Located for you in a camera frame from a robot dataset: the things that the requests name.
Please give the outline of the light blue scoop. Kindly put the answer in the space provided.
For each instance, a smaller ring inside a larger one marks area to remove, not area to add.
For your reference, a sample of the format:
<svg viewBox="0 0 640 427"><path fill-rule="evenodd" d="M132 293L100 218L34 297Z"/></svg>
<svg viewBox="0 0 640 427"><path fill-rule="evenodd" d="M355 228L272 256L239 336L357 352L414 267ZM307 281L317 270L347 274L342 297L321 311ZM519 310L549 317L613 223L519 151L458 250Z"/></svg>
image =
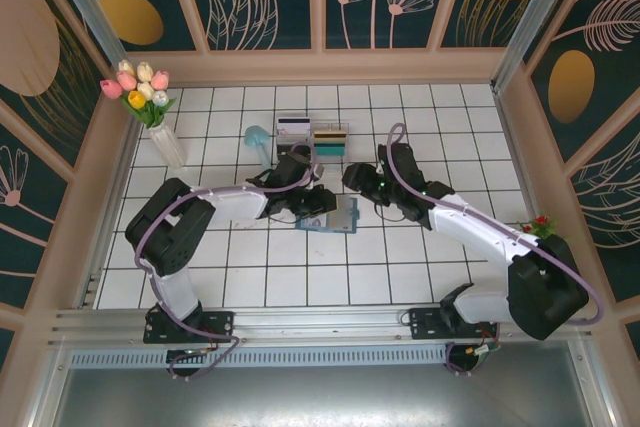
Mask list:
<svg viewBox="0 0 640 427"><path fill-rule="evenodd" d="M253 149L264 169L271 168L271 154L269 152L271 136L261 126L252 125L246 128L244 145Z"/></svg>

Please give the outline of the small electronics board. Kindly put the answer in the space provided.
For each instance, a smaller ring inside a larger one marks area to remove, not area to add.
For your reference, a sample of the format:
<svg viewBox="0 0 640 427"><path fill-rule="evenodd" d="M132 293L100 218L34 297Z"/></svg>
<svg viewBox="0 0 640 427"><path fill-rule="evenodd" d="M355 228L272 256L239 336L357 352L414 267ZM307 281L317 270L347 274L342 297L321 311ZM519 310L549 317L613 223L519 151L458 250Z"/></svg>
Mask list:
<svg viewBox="0 0 640 427"><path fill-rule="evenodd" d="M210 352L210 348L167 350L165 356L166 370L178 377L193 375L203 368Z"/></svg>
<svg viewBox="0 0 640 427"><path fill-rule="evenodd" d="M464 371L471 373L480 368L489 356L499 350L501 345L496 342L484 343L482 345L467 347L464 350L463 364Z"/></svg>

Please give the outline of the white ribbed vase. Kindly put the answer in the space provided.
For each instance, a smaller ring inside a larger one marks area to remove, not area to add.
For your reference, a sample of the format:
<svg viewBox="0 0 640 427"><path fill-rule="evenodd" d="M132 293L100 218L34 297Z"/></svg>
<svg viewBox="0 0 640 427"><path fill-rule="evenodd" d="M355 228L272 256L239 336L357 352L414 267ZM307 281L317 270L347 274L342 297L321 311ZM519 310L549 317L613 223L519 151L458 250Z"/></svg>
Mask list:
<svg viewBox="0 0 640 427"><path fill-rule="evenodd" d="M174 130L165 122L149 128L147 133L169 168L178 169L186 165L186 152L179 143Z"/></svg>

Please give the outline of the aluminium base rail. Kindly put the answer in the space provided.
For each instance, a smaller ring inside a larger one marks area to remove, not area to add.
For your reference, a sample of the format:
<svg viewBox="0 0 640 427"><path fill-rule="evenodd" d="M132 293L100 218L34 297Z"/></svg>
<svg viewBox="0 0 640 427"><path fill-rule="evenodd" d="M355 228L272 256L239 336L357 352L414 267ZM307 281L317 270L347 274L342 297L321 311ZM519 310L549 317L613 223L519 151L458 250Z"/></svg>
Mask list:
<svg viewBox="0 0 640 427"><path fill-rule="evenodd" d="M235 308L233 334L242 347L408 344L407 305ZM61 310L45 339L69 348L142 348L143 309Z"/></svg>

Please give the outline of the clear acrylic card organizer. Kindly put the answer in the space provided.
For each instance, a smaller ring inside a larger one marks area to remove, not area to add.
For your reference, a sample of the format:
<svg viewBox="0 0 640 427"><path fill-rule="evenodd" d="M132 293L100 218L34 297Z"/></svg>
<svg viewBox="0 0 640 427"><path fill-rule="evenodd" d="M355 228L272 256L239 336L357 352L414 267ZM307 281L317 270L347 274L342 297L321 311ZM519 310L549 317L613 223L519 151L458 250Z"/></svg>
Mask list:
<svg viewBox="0 0 640 427"><path fill-rule="evenodd" d="M279 115L276 117L276 119L278 117L308 117L308 116L293 116L293 115ZM344 130L348 132L347 138L346 138L346 151L345 151L345 155L342 157L326 157L326 156L318 156L315 153L315 148L314 148L314 141L313 141L313 132L316 130ZM285 155L282 156L278 156L276 154L276 145L278 144L276 142L276 138L277 138L278 134L277 134L277 129L276 129L276 120L275 120L275 155L276 158L278 160L281 160ZM347 157L347 149L348 149L348 142L349 142L349 124L348 123L342 123L338 120L313 120L311 119L311 132L308 136L305 136L306 139L304 142L298 142L296 144L303 144L302 147L302 152L304 155L309 156L310 152L313 152L316 156L316 159L323 165L325 166L329 166L331 168L333 167L337 167L339 164L342 164L345 161L345 158Z"/></svg>

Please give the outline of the teal card holder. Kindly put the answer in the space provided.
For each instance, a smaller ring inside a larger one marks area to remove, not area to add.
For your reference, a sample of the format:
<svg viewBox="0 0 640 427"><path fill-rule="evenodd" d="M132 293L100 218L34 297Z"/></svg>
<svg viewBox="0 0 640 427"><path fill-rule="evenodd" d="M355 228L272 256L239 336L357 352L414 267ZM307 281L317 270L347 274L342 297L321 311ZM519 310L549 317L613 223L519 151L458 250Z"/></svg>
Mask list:
<svg viewBox="0 0 640 427"><path fill-rule="evenodd" d="M328 214L324 214L324 215L313 217L313 218L301 219L296 222L295 228L297 230L303 230L303 231L309 231L309 232L338 233L338 232L332 232L327 227Z"/></svg>

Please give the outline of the tulip bouquet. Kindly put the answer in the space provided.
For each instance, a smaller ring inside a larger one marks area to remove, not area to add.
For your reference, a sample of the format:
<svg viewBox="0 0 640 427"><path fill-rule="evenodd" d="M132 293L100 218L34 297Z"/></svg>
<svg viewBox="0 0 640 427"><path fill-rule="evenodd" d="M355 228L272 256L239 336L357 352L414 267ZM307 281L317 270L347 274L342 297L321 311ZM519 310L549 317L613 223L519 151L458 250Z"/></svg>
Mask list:
<svg viewBox="0 0 640 427"><path fill-rule="evenodd" d="M114 79L100 81L102 93L120 100L147 129L160 126L175 98L168 94L169 74L155 71L148 62L134 66L128 60L118 63Z"/></svg>

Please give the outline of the white card black stripe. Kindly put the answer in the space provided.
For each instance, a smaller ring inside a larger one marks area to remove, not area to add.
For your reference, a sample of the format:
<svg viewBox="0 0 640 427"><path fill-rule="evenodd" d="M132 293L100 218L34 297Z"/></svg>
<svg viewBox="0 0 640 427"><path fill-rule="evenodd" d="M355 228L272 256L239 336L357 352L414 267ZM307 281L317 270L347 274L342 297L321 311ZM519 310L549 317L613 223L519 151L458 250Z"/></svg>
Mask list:
<svg viewBox="0 0 640 427"><path fill-rule="evenodd" d="M279 136L308 136L311 132L309 117L278 117L276 129Z"/></svg>

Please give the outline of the grey card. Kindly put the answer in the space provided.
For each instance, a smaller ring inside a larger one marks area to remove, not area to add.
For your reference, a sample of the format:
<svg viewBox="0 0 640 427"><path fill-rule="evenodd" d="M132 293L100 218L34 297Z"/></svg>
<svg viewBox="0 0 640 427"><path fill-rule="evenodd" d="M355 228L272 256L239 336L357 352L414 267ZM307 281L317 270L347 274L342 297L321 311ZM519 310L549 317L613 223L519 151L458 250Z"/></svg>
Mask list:
<svg viewBox="0 0 640 427"><path fill-rule="evenodd" d="M332 232L353 234L357 230L358 219L357 199L339 195L336 197L336 209L327 215L327 227Z"/></svg>

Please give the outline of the potted plant red flowers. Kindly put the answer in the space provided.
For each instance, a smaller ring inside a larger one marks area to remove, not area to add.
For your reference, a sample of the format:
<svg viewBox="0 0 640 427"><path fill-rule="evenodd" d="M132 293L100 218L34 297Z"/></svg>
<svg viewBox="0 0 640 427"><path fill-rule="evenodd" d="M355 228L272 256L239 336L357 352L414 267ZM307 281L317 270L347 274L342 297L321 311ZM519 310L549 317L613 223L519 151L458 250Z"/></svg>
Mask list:
<svg viewBox="0 0 640 427"><path fill-rule="evenodd" d="M540 215L527 222L519 222L518 225L522 232L545 239L555 233L557 222L546 215Z"/></svg>

